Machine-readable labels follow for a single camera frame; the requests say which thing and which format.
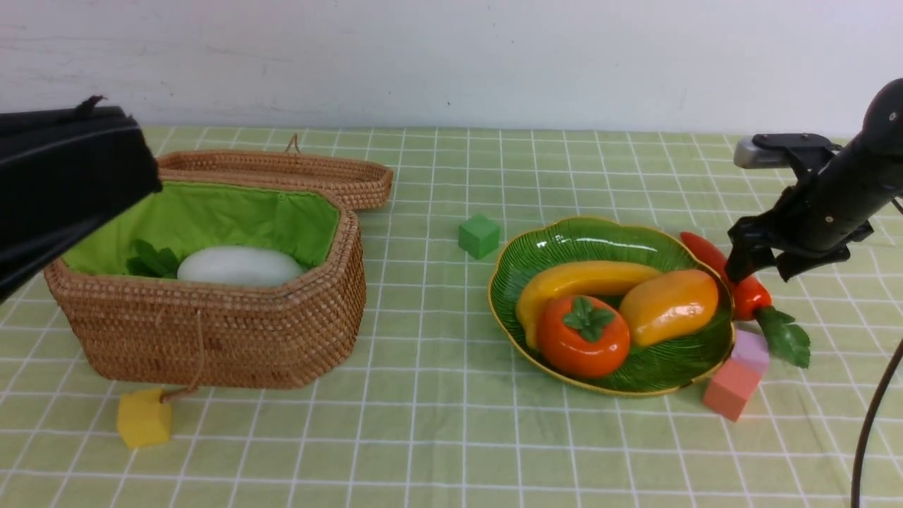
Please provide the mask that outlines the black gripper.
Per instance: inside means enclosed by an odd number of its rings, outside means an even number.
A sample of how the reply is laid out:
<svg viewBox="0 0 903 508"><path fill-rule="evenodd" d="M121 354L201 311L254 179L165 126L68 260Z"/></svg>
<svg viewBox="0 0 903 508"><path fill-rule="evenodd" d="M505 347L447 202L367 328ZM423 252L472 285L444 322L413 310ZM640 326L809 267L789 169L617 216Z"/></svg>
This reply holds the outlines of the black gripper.
<svg viewBox="0 0 903 508"><path fill-rule="evenodd" d="M777 202L728 231L733 283L774 267L785 281L849 258L872 234L870 218L901 195L901 139L855 138L819 171L784 188Z"/></svg>

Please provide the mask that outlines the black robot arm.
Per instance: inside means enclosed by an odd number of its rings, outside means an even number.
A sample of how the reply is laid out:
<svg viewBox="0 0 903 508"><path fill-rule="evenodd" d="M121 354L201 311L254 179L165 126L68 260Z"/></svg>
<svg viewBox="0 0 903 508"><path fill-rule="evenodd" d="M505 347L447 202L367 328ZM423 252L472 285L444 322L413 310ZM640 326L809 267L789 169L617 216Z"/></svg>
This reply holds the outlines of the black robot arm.
<svg viewBox="0 0 903 508"><path fill-rule="evenodd" d="M2 297L130 207L161 192L138 122L88 97L72 109L2 115ZM732 283L776 267L783 280L849 258L870 219L901 196L901 81L872 99L845 147L815 134L743 138L733 163L790 167L797 182L770 211L729 229Z"/></svg>

